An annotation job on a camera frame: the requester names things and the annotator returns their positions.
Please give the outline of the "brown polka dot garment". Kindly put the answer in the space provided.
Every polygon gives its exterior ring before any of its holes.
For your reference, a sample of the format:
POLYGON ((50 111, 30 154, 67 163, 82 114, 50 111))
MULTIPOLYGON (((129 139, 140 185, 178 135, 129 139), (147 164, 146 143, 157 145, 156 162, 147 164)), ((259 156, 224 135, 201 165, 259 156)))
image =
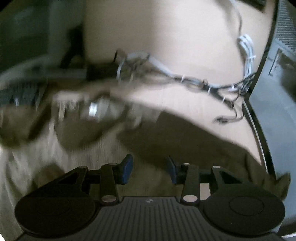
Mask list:
POLYGON ((170 196, 165 159, 201 169, 219 165, 281 200, 291 177, 268 174, 246 150, 177 115, 111 96, 98 86, 50 89, 38 108, 1 106, 1 235, 21 234, 17 202, 64 173, 79 167, 98 169, 134 158, 134 170, 122 195, 170 196))

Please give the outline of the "white glass computer case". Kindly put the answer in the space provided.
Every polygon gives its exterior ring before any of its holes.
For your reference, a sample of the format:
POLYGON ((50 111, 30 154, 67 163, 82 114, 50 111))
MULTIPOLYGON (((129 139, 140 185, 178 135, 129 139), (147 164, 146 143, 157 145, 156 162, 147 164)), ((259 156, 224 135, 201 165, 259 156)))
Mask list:
POLYGON ((295 1, 277 1, 269 39, 243 109, 269 174, 290 173, 279 235, 295 238, 295 1))

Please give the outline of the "black keyboard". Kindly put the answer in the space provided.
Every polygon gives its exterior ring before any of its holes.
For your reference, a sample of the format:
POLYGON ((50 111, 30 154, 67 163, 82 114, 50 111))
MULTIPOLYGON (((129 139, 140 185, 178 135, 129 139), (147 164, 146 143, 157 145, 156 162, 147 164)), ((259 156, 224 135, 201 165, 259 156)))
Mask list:
POLYGON ((45 82, 22 82, 1 89, 1 106, 12 104, 16 107, 29 105, 37 108, 43 98, 45 82))

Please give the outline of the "black curved monitor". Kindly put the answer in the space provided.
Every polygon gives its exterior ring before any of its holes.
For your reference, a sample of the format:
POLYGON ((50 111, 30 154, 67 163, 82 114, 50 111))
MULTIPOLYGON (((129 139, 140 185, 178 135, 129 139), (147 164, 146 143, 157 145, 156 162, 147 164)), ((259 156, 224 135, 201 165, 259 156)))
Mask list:
POLYGON ((11 1, 1 10, 1 80, 85 78, 86 1, 11 1))

